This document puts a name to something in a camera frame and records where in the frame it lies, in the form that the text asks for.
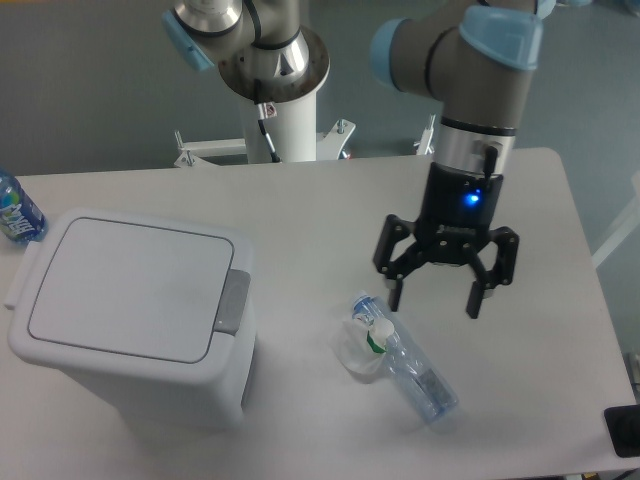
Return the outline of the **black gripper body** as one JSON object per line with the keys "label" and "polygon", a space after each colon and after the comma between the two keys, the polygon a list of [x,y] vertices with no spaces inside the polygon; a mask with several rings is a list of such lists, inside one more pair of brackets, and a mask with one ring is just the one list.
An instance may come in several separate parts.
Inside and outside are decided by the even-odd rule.
{"label": "black gripper body", "polygon": [[409,248],[414,266],[465,265],[464,244],[480,252],[493,242],[490,224],[503,182],[501,174],[485,177],[432,163]]}

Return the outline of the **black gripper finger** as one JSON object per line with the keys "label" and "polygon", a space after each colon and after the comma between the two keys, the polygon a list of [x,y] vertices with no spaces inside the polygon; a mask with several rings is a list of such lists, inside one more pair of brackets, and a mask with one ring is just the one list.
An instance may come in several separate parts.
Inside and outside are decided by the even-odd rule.
{"label": "black gripper finger", "polygon": [[463,258],[474,272],[475,280],[466,305],[470,318],[477,318],[486,295],[499,285],[510,285],[513,281],[519,249],[519,235],[509,227],[500,227],[488,232],[488,239],[497,247],[493,267],[487,270],[478,250],[471,243],[462,246]]}
{"label": "black gripper finger", "polygon": [[[414,239],[413,243],[394,256],[397,245],[409,237]],[[416,222],[403,220],[395,214],[386,216],[374,251],[373,263],[377,272],[384,277],[389,290],[387,304],[391,311],[399,308],[404,279],[428,261],[427,251],[432,244],[433,240],[417,233]]]}

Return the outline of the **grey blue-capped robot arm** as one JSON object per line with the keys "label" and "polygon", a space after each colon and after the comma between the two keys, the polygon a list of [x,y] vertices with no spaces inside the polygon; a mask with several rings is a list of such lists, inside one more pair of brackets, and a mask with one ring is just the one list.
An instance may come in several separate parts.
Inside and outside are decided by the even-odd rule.
{"label": "grey blue-capped robot arm", "polygon": [[[513,280],[519,247],[491,225],[532,76],[550,1],[449,1],[421,20],[384,23],[370,44],[375,77],[439,101],[439,135],[420,213],[385,219],[373,262],[397,308],[404,280],[427,263],[468,266],[466,310]],[[297,1],[178,1],[162,16],[195,70],[215,68],[243,104],[252,163],[319,157],[315,96],[330,68]]]}

